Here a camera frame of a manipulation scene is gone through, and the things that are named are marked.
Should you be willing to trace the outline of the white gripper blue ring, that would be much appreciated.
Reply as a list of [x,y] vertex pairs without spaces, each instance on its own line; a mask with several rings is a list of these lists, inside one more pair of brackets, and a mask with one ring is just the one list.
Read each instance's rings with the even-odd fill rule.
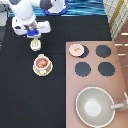
[[51,31],[49,21],[34,21],[30,25],[23,25],[16,16],[12,18],[12,28],[16,35],[26,35],[28,38],[38,38],[43,33],[49,33]]

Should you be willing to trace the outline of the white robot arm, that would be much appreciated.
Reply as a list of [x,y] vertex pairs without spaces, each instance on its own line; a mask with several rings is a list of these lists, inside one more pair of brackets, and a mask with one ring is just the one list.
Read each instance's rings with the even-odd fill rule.
[[14,14],[12,28],[17,35],[28,38],[40,37],[51,31],[48,21],[37,21],[34,7],[43,9],[47,14],[60,14],[66,9],[66,0],[8,0]]

